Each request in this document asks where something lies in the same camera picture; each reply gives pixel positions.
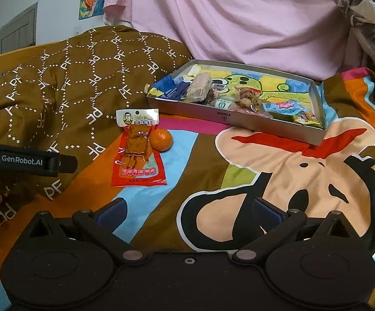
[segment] box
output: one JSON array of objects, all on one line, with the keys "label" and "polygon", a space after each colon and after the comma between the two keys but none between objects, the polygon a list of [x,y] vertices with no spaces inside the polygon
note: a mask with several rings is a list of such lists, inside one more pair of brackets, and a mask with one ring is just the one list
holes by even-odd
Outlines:
[{"label": "box", "polygon": [[[234,69],[235,73],[240,73],[241,71],[243,71],[247,73],[271,75],[279,78],[305,82],[309,84],[309,96],[313,113],[322,123],[323,127],[326,127],[321,99],[313,80],[281,71],[253,67],[250,65],[204,60],[192,60],[186,63],[172,74],[172,78],[174,79],[179,75],[187,74],[194,64],[200,65],[203,69],[220,71]],[[150,108],[159,109],[160,113],[204,119],[231,126],[243,127],[245,129],[265,132],[279,137],[301,141],[311,145],[320,145],[326,133],[325,129],[290,123],[279,119],[264,118],[236,111],[222,110],[206,105],[186,103],[183,101],[165,100],[151,96],[147,96],[147,101]]]}]

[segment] wall outlet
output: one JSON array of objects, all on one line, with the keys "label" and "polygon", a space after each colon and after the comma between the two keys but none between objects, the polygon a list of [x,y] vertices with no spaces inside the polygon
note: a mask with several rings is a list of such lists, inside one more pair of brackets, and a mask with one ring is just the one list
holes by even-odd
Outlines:
[{"label": "wall outlet", "polygon": [[82,26],[74,27],[74,36],[81,35],[82,32],[83,32],[83,27]]}]

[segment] orange stripe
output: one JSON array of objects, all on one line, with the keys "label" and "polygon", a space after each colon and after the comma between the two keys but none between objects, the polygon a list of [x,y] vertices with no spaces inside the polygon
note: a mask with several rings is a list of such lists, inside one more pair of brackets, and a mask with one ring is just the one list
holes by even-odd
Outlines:
[{"label": "orange stripe", "polygon": [[91,165],[85,168],[54,201],[41,195],[22,207],[12,220],[0,226],[0,267],[9,250],[37,211],[48,210],[54,217],[70,217],[79,209],[96,211],[109,203],[122,188],[111,187],[114,157],[120,145],[117,138]]},{"label": "orange stripe", "polygon": [[375,109],[371,107],[364,98],[367,94],[368,87],[363,78],[345,80],[344,85],[363,119],[375,129]]}]

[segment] red cartoon mouth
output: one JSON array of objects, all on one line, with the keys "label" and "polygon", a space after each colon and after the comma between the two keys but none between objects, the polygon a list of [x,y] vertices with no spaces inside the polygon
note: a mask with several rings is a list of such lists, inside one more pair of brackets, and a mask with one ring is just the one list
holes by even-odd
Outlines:
[{"label": "red cartoon mouth", "polygon": [[281,138],[267,133],[255,133],[249,137],[236,136],[232,137],[232,139],[243,144],[252,143],[271,146],[292,153],[302,152],[302,155],[305,157],[326,159],[331,154],[341,152],[356,137],[361,136],[366,131],[367,129],[347,130],[336,137],[324,139],[320,146],[312,146],[307,143],[301,143],[299,141]]}]

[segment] pink sheet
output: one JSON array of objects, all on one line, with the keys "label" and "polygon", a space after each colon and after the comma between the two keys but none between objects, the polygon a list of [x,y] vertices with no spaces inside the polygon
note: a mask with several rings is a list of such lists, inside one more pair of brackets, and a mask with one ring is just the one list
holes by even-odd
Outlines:
[{"label": "pink sheet", "polygon": [[[348,26],[332,0],[105,0],[105,12],[139,31],[185,43],[196,59],[317,80],[338,72],[348,39]],[[359,51],[348,50],[355,57],[346,61],[359,64]]]}]

